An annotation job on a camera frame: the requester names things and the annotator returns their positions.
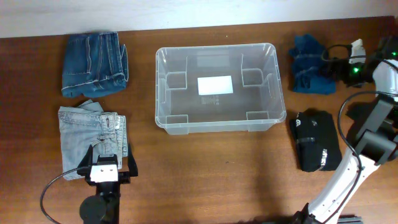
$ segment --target folded clothing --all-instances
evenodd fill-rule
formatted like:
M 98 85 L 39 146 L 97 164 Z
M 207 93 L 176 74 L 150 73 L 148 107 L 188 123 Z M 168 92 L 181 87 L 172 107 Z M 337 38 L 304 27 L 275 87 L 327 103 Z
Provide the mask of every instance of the folded clothing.
M 127 156 L 125 116 L 105 113 L 99 103 L 88 100 L 77 108 L 61 106 L 58 118 L 64 172 L 78 167 L 90 145 L 93 162 L 100 154 L 116 154 L 118 169 L 122 168 L 122 157 Z M 73 180 L 82 176 L 72 172 L 64 178 Z
M 289 50 L 289 54 L 294 58 L 293 91 L 324 95 L 334 93 L 336 91 L 334 79 L 320 74 L 320 70 L 326 68 L 326 62 L 321 59 L 325 47 L 309 34 L 295 37 L 294 44 L 295 48 Z
M 298 113 L 289 122 L 298 161 L 303 171 L 336 170 L 341 152 L 332 115 L 319 111 L 314 115 Z
M 126 88 L 127 50 L 117 32 L 71 35 L 63 62 L 62 95 L 106 96 Z

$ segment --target dark blue jeans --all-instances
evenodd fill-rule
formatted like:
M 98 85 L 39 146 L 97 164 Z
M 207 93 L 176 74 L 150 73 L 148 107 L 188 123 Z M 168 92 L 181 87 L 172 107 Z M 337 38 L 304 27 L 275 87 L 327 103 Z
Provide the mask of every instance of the dark blue jeans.
M 70 36 L 63 63 L 63 96 L 106 96 L 125 89 L 128 80 L 127 49 L 119 46 L 117 32 Z

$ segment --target jeans pocket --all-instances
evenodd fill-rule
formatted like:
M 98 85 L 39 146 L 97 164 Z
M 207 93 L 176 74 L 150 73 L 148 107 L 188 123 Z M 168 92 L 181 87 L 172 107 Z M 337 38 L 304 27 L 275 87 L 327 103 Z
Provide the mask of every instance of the jeans pocket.
M 63 63 L 64 75 L 80 75 L 91 72 L 90 36 L 70 37 Z

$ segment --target stack of folded clothes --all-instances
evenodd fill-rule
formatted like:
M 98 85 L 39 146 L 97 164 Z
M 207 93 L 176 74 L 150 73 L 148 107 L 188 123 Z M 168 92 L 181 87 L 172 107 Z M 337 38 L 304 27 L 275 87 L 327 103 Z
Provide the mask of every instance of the stack of folded clothes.
M 93 162 L 100 154 L 116 154 L 118 169 L 122 168 L 122 157 L 127 156 L 125 116 L 104 112 L 99 103 L 88 100 L 77 108 L 61 106 L 58 118 L 64 172 L 78 167 L 90 145 Z M 82 176 L 72 172 L 64 178 L 73 180 Z
M 101 97 L 126 88 L 127 50 L 117 32 L 71 35 L 62 71 L 62 95 Z

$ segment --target black folded clothing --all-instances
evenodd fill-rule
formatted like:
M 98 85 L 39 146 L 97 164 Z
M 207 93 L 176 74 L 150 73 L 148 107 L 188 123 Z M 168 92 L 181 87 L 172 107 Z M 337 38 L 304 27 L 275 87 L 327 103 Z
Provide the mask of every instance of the black folded clothing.
M 289 122 L 298 160 L 305 172 L 336 170 L 341 162 L 333 117 L 326 111 L 298 113 Z

